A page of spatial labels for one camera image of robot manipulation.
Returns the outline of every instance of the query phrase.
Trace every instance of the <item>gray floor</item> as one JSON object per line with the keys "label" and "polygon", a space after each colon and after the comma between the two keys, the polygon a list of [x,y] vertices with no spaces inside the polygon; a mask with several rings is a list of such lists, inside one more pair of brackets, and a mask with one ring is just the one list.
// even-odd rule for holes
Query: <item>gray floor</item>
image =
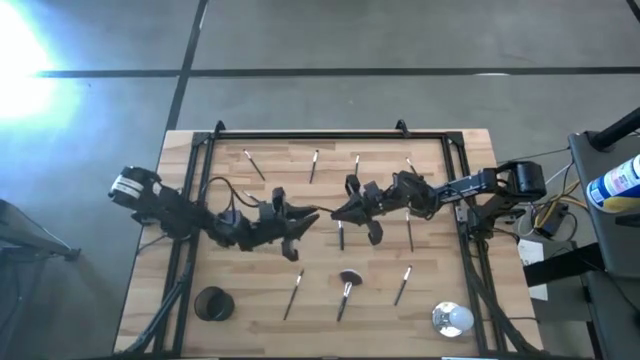
{"label": "gray floor", "polygon": [[[8,64],[179,69],[197,3],[10,1],[11,33],[30,45],[14,44]],[[218,0],[193,67],[638,66],[639,36],[623,0]],[[124,165],[155,167],[177,79],[3,76],[0,197],[83,249],[77,263],[49,261],[9,358],[108,354],[140,228],[106,193]],[[191,79],[177,128],[390,128],[402,118],[488,128],[504,160],[565,147],[567,134],[605,127],[639,100],[640,75]],[[568,161],[538,159],[547,174]],[[594,241],[583,220],[577,238]],[[542,333],[552,352],[590,352],[579,323]]]}

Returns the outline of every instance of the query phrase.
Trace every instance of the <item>light bulb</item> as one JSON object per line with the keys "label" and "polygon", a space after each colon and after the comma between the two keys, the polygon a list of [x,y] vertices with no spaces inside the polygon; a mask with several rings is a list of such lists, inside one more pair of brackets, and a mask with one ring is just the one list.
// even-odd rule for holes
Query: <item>light bulb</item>
{"label": "light bulb", "polygon": [[464,306],[456,306],[449,313],[449,322],[460,331],[467,331],[473,327],[473,314]]}

